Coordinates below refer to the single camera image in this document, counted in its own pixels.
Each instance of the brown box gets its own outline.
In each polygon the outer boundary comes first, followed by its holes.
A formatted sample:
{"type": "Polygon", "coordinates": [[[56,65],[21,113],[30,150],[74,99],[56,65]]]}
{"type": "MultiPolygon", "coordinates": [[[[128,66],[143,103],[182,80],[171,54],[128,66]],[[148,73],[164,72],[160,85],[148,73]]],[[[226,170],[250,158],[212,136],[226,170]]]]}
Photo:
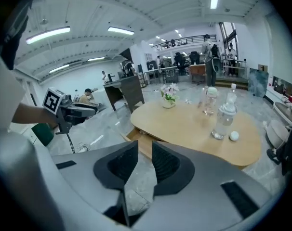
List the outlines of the brown box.
{"type": "Polygon", "coordinates": [[[258,70],[268,73],[268,66],[267,65],[258,65],[258,70]]]}

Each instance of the railing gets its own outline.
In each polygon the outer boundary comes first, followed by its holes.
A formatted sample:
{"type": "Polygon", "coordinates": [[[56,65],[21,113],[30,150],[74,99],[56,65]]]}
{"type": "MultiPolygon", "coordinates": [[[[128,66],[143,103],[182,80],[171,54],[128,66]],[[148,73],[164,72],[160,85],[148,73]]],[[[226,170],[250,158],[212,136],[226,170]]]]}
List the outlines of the railing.
{"type": "MultiPolygon", "coordinates": [[[[210,39],[212,42],[217,41],[217,36],[215,34],[210,34],[209,36],[210,36],[210,39]]],[[[205,42],[204,35],[198,35],[198,36],[191,36],[191,37],[186,37],[186,38],[174,39],[174,42],[173,42],[173,40],[166,41],[164,43],[154,45],[154,46],[152,46],[152,48],[156,51],[161,51],[161,50],[172,48],[175,46],[196,44],[196,43],[202,44],[203,42],[205,42]]]]}

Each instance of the ceiling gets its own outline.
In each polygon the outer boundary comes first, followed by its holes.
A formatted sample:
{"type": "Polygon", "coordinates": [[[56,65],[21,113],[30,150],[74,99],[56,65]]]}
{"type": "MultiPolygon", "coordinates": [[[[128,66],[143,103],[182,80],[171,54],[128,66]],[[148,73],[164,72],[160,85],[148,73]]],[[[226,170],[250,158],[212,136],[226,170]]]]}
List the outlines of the ceiling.
{"type": "Polygon", "coordinates": [[[176,28],[221,21],[244,23],[258,1],[219,0],[217,9],[210,10],[210,0],[33,0],[15,68],[44,80],[56,67],[94,57],[117,59],[134,43],[176,28]],[[70,26],[71,31],[26,44],[30,36],[63,26],[70,26]],[[135,34],[109,32],[109,26],[135,34]]]}

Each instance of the person wearing backpack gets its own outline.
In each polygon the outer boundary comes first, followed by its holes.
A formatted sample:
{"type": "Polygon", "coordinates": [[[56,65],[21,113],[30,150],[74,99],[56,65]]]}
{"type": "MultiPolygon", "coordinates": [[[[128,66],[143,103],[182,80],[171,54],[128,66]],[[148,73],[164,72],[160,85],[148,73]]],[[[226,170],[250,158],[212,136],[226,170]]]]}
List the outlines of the person wearing backpack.
{"type": "Polygon", "coordinates": [[[202,50],[201,52],[205,54],[206,58],[206,83],[207,86],[215,86],[215,80],[216,80],[216,70],[213,66],[213,59],[219,58],[219,48],[216,44],[214,44],[210,36],[206,34],[204,36],[205,42],[202,44],[202,50]]]}

